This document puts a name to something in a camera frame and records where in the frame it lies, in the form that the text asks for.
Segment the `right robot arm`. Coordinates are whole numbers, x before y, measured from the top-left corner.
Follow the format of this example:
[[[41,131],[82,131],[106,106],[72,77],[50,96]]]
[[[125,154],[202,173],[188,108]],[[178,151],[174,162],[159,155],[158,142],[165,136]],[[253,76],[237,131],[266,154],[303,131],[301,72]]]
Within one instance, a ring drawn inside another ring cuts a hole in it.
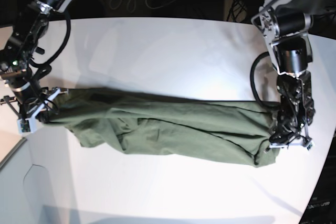
[[[15,112],[19,119],[27,119],[29,109],[33,106],[49,102],[39,85],[39,79],[50,73],[50,64],[59,56],[69,39],[71,23],[66,8],[71,1],[31,0],[20,13],[11,36],[1,50],[1,79],[9,86],[19,104],[19,110]],[[33,53],[44,53],[38,47],[38,41],[48,29],[52,12],[66,16],[64,41],[46,62],[33,63]]]

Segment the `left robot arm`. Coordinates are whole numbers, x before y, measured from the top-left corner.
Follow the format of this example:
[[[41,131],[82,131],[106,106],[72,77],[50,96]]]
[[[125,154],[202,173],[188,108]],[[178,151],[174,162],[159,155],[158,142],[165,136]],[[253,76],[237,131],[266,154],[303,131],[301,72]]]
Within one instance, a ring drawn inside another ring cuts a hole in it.
[[[313,17],[327,9],[329,0],[265,0],[251,23],[262,33],[267,51],[260,54],[250,70],[250,85],[255,100],[273,112],[269,148],[291,145],[312,147],[308,127],[315,114],[311,94],[311,73],[308,65],[313,61],[309,29]],[[254,73],[257,64],[269,57],[277,73],[278,106],[267,104],[257,94]]]

